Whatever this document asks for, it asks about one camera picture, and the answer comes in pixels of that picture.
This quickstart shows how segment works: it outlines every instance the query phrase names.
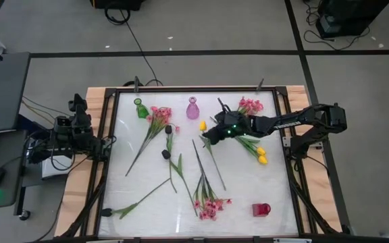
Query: yellow flower bud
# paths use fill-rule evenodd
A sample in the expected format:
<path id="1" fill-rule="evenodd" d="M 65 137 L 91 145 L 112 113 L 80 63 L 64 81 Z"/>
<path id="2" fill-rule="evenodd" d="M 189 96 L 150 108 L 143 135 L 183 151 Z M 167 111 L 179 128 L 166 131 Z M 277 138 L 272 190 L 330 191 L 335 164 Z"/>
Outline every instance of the yellow flower bud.
<path id="1" fill-rule="evenodd" d="M 261 155 L 261 156 L 264 156 L 266 154 L 265 150 L 261 147 L 257 147 L 257 154 L 258 155 Z"/>
<path id="2" fill-rule="evenodd" d="M 205 131 L 207 129 L 207 123 L 205 123 L 205 121 L 201 121 L 201 125 L 199 125 L 199 129 L 201 131 Z"/>
<path id="3" fill-rule="evenodd" d="M 266 164 L 268 163 L 267 158 L 266 158 L 265 156 L 263 156 L 263 155 L 259 156 L 259 158 L 257 158 L 257 160 L 258 160 L 261 164 L 263 164 L 263 165 L 266 165 Z"/>

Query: black desk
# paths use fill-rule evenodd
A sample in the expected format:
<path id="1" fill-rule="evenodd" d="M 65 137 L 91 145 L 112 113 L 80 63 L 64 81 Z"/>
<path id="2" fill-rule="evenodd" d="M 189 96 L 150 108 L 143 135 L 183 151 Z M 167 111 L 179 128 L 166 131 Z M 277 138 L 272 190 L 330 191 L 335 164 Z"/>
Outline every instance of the black desk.
<path id="1" fill-rule="evenodd" d="M 16 201 L 24 159 L 25 138 L 26 131 L 0 133 L 0 166 L 13 158 L 20 157 L 4 167 L 7 172 L 0 185 L 0 207 L 10 206 Z"/>
<path id="2" fill-rule="evenodd" d="M 29 53 L 7 54 L 0 61 L 0 131 L 17 124 L 29 63 Z"/>

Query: black metal frame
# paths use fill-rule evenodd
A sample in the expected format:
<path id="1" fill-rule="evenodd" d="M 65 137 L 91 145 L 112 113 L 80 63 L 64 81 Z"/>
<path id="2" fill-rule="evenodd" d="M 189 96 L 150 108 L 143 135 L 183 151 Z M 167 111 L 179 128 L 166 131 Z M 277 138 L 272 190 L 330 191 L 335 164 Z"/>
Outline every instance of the black metal frame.
<path id="1" fill-rule="evenodd" d="M 255 92 L 256 91 L 256 86 L 230 86 L 230 87 L 139 87 L 139 92 Z M 281 115 L 281 107 L 280 107 L 280 102 L 278 95 L 281 95 L 283 97 L 284 101 L 284 109 L 287 113 L 290 113 L 290 103 L 288 99 L 288 94 L 285 86 L 277 86 L 277 87 L 262 87 L 261 92 L 272 92 L 273 94 L 273 99 L 274 99 L 274 106 L 276 108 L 276 115 Z M 107 88 L 105 91 L 105 97 L 104 97 L 104 102 L 103 102 L 103 107 L 102 107 L 102 112 L 101 112 L 101 119 L 100 119 L 100 124 L 99 124 L 99 133 L 97 134 L 98 137 L 103 137 L 103 132 L 104 132 L 104 127 L 105 127 L 105 120 L 107 118 L 107 109 L 109 106 L 109 100 L 110 97 L 114 95 L 114 100 L 113 100 L 113 109 L 111 112 L 111 123 L 110 123 L 110 128 L 109 128 L 109 133 L 107 136 L 113 136 L 113 132 L 115 129 L 115 120 L 116 120 L 116 114 L 118 110 L 118 103 L 120 99 L 120 95 L 123 93 L 133 93 L 135 92 L 133 88 Z M 296 134 L 295 129 L 291 129 L 291 135 L 294 136 Z M 283 138 L 285 136 L 284 131 L 280 130 L 280 137 Z M 284 153 L 284 159 L 285 159 L 285 164 L 286 164 L 286 171 L 288 174 L 288 180 L 290 184 L 291 178 L 294 178 L 294 171 L 292 169 L 292 160 L 288 156 L 289 151 L 288 148 L 283 148 L 283 153 Z M 308 191 L 308 186 L 307 186 L 307 181 L 305 178 L 304 174 L 304 168 L 302 161 L 296 161 L 298 163 L 298 166 L 300 168 L 299 171 L 299 178 L 300 178 L 300 183 L 301 183 L 301 188 L 303 190 L 303 193 L 305 196 L 309 197 L 309 191 Z M 87 191 L 87 199 L 91 196 L 93 190 L 94 190 L 94 184 L 96 180 L 96 172 L 97 172 L 97 165 L 93 164 L 93 168 L 91 171 L 91 177 L 88 185 L 88 191 Z M 103 172 L 102 172 L 102 179 L 107 180 L 107 174 L 109 171 L 109 164 L 105 163 L 103 165 Z M 336 170 L 335 167 L 330 169 L 330 174 L 335 173 Z M 301 216 L 301 209 L 300 209 L 300 204 L 298 200 L 298 196 L 296 195 L 296 192 L 292 189 L 291 185 L 290 186 L 290 194 L 292 198 L 292 204 L 294 207 L 294 212 L 295 212 L 295 219 L 296 219 L 296 225 L 298 228 L 299 235 L 307 234 L 308 232 L 304 231 L 304 226 L 303 226 L 303 220 Z M 105 188 L 103 192 L 100 194 L 99 199 L 98 199 L 98 206 L 97 206 L 97 213 L 95 217 L 95 226 L 94 226 L 94 232 L 93 235 L 97 236 L 99 233 L 99 224 L 100 224 L 100 211 L 103 208 L 103 200 L 104 200 L 104 194 L 105 194 Z M 311 216 L 311 214 L 307 211 L 307 215 L 309 215 L 309 227 L 310 227 L 310 233 L 311 234 L 316 234 L 317 229 L 316 229 L 316 223 L 314 218 Z M 82 224 L 81 227 L 81 236 L 85 236 L 86 234 L 86 228 L 88 226 L 88 217 L 85 219 L 84 223 Z M 148 239 L 146 241 L 152 241 L 152 242 L 160 242 L 160 241 L 166 241 L 166 242 L 186 242 L 186 239 L 161 239 L 161 240 L 152 240 Z M 238 238 L 238 239 L 231 239 L 231 238 L 214 238 L 214 241 L 226 241 L 226 242 L 233 242 L 233 241 L 238 241 L 238 242 L 264 242 L 268 241 L 271 242 L 272 238 L 260 238 L 259 236 L 253 236 L 252 238 Z"/>

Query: wooden board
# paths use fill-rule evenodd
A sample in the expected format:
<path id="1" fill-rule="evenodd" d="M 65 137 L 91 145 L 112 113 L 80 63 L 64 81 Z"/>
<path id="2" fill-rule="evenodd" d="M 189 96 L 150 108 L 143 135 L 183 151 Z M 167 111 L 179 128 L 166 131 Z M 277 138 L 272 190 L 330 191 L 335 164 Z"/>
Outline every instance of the wooden board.
<path id="1" fill-rule="evenodd" d="M 103 107 L 105 89 L 105 87 L 89 88 L 86 94 L 86 101 L 88 103 L 87 113 L 91 114 L 92 125 L 95 134 L 97 134 L 100 123 L 101 109 Z M 287 89 L 290 108 L 292 109 L 292 111 L 298 111 L 309 106 L 309 100 L 307 98 L 304 86 L 287 86 Z M 112 107 L 113 99 L 109 102 L 107 110 L 107 119 L 105 121 L 104 132 L 105 136 L 109 132 Z M 298 126 L 296 127 L 296 133 L 303 134 L 309 128 L 310 126 Z M 311 148 L 309 150 L 309 156 L 323 162 L 323 155 L 321 151 L 317 151 Z M 78 163 L 83 158 L 84 157 L 77 156 L 75 163 Z M 341 226 L 340 221 L 338 219 L 336 204 L 334 202 L 330 181 L 325 171 L 325 168 L 310 159 L 304 159 L 303 163 L 312 203 L 334 229 L 340 230 Z M 63 202 L 59 210 L 55 236 L 59 236 L 64 233 L 68 229 L 70 224 L 77 218 L 79 212 L 82 210 L 82 207 L 85 204 L 86 190 L 88 187 L 91 166 L 92 163 L 90 161 L 85 161 L 82 165 L 78 166 L 75 170 L 73 170 L 68 176 L 66 189 L 63 196 Z M 100 176 L 101 170 L 99 170 L 97 178 L 99 178 Z M 90 214 L 87 234 L 93 233 L 95 212 L 96 208 L 94 207 Z M 303 217 L 305 217 L 306 219 L 305 231 L 308 232 L 309 228 L 307 216 L 304 216 L 304 213 Z"/>

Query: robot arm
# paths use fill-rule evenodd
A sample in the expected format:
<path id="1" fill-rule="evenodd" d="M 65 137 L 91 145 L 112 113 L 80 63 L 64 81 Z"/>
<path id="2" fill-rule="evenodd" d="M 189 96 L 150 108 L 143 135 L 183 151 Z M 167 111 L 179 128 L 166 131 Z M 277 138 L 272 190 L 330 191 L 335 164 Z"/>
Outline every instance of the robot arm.
<path id="1" fill-rule="evenodd" d="M 222 105 L 223 111 L 215 115 L 216 127 L 204 133 L 203 136 L 217 144 L 225 138 L 249 135 L 256 138 L 268 136 L 282 128 L 299 125 L 313 127 L 302 136 L 291 138 L 292 156 L 305 157 L 310 144 L 320 142 L 329 133 L 340 133 L 347 129 L 344 109 L 337 103 L 334 105 L 311 105 L 301 111 L 296 111 L 277 117 L 245 116 L 237 111 L 231 111 L 227 105 Z"/>

